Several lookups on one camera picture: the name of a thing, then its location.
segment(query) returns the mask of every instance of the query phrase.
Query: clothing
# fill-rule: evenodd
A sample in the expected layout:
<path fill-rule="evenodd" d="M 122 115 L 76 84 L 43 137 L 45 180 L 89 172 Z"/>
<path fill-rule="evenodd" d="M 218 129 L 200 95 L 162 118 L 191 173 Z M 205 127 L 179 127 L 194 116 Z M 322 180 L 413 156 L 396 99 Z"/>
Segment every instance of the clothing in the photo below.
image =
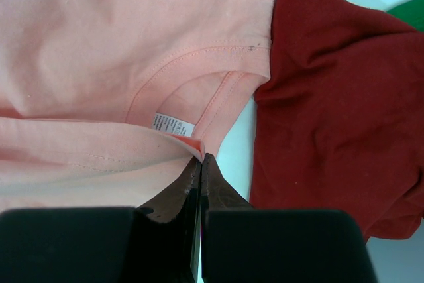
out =
<path fill-rule="evenodd" d="M 216 154 L 269 79 L 273 3 L 0 0 L 0 210 L 140 205 Z"/>
<path fill-rule="evenodd" d="M 250 202 L 402 239 L 424 211 L 424 34 L 345 0 L 276 0 Z"/>
<path fill-rule="evenodd" d="M 407 1 L 388 10 L 388 13 L 424 32 L 424 0 Z"/>

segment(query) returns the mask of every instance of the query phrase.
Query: red cloth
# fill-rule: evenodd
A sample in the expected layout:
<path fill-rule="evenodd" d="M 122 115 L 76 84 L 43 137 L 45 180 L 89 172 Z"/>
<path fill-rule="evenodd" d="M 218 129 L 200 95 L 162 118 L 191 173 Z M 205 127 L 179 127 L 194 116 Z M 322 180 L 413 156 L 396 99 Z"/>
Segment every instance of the red cloth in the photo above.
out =
<path fill-rule="evenodd" d="M 251 203 L 335 208 L 403 239 L 424 211 L 424 34 L 345 0 L 277 0 Z"/>

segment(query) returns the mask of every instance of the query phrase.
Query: pink shirt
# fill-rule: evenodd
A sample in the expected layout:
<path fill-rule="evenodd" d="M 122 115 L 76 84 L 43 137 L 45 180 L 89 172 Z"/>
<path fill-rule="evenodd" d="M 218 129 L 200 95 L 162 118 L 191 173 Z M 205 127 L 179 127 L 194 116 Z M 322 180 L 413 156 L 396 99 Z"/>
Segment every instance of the pink shirt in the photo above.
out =
<path fill-rule="evenodd" d="M 0 211 L 140 205 L 216 154 L 273 2 L 0 0 Z"/>

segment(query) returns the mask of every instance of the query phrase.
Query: care label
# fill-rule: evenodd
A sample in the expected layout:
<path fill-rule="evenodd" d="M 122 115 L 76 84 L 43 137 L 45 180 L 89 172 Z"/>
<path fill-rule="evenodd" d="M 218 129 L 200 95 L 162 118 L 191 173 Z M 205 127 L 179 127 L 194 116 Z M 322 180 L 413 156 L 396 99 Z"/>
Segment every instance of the care label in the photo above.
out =
<path fill-rule="evenodd" d="M 165 133 L 191 137 L 194 126 L 194 124 L 181 121 L 175 117 L 156 113 L 152 128 Z"/>

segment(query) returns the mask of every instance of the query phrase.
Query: green fabric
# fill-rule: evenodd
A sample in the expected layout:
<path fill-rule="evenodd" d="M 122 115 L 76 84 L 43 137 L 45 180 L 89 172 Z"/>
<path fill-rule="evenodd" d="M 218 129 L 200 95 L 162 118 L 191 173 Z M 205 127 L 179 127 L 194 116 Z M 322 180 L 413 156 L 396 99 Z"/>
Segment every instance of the green fabric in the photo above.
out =
<path fill-rule="evenodd" d="M 411 0 L 388 11 L 389 14 L 424 32 L 424 0 Z"/>

